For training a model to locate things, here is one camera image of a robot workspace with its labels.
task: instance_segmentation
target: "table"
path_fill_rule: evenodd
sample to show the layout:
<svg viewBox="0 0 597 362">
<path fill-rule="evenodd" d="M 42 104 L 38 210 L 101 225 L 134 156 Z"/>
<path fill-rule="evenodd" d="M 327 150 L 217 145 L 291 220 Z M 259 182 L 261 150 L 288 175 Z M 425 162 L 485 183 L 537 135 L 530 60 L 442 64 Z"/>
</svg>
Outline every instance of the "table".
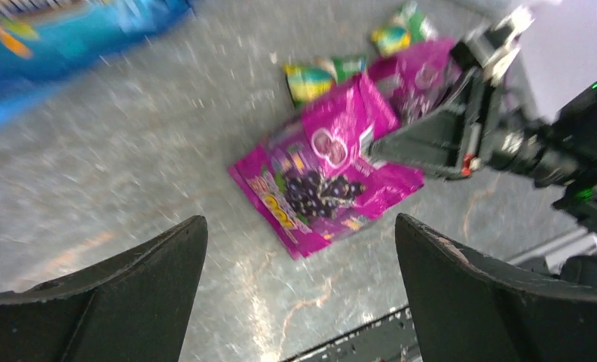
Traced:
<svg viewBox="0 0 597 362">
<path fill-rule="evenodd" d="M 558 190 L 483 171 L 430 181 L 370 229 L 292 261 L 225 172 L 291 113 L 281 63 L 370 49 L 397 0 L 205 0 L 0 130 L 0 291 L 25 290 L 191 215 L 210 227 L 181 361 L 276 361 L 404 305 L 393 222 L 411 213 L 496 257 L 574 227 Z M 420 1 L 441 33 L 479 17 Z"/>
</svg>

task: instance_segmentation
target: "blue package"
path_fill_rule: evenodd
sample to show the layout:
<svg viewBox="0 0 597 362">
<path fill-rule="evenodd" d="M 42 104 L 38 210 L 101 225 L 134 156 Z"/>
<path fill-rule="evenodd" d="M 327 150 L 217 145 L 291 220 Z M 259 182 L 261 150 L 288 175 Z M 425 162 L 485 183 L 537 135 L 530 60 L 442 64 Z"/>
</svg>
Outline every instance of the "blue package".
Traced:
<svg viewBox="0 0 597 362">
<path fill-rule="evenodd" d="M 0 100 L 169 29 L 191 0 L 0 0 Z"/>
</svg>

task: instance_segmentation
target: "pink plastic package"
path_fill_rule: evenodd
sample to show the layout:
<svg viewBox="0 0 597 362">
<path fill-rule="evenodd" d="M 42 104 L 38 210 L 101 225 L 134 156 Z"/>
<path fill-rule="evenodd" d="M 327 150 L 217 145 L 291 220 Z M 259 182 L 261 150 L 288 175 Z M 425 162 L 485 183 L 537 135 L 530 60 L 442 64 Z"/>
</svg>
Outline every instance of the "pink plastic package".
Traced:
<svg viewBox="0 0 597 362">
<path fill-rule="evenodd" d="M 423 186 L 420 171 L 363 155 L 364 146 L 398 127 L 362 73 L 304 107 L 229 173 L 292 258 L 306 257 Z"/>
<path fill-rule="evenodd" d="M 416 43 L 367 70 L 403 125 L 434 109 L 455 83 L 460 69 L 449 55 L 455 44 L 448 38 Z"/>
</svg>

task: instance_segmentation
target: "green candy wrapper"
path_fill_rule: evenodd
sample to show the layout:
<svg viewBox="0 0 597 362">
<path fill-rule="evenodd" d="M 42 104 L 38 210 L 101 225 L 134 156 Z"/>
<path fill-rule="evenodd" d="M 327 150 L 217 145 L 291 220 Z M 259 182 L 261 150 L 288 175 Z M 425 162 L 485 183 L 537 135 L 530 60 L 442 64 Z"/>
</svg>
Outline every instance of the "green candy wrapper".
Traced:
<svg viewBox="0 0 597 362">
<path fill-rule="evenodd" d="M 382 27 L 372 32 L 379 54 L 387 57 L 409 48 L 411 44 L 437 37 L 438 32 L 416 2 L 403 5 Z"/>
<path fill-rule="evenodd" d="M 317 57 L 310 64 L 286 64 L 283 71 L 294 106 L 300 107 L 365 68 L 365 56 Z"/>
</svg>

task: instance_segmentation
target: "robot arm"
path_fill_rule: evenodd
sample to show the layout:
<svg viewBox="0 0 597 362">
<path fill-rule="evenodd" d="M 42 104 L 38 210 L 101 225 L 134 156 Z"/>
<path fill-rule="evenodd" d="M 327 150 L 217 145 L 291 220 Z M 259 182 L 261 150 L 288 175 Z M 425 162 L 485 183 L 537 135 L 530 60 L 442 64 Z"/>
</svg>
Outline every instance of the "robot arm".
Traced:
<svg viewBox="0 0 597 362">
<path fill-rule="evenodd" d="M 452 49 L 463 69 L 442 104 L 420 121 L 376 140 L 375 159 L 407 164 L 427 177 L 467 179 L 483 167 L 565 186 L 554 208 L 597 233 L 597 82 L 560 112 L 554 124 L 502 110 L 504 75 L 531 24 L 524 8 L 496 26 L 470 33 Z"/>
</svg>

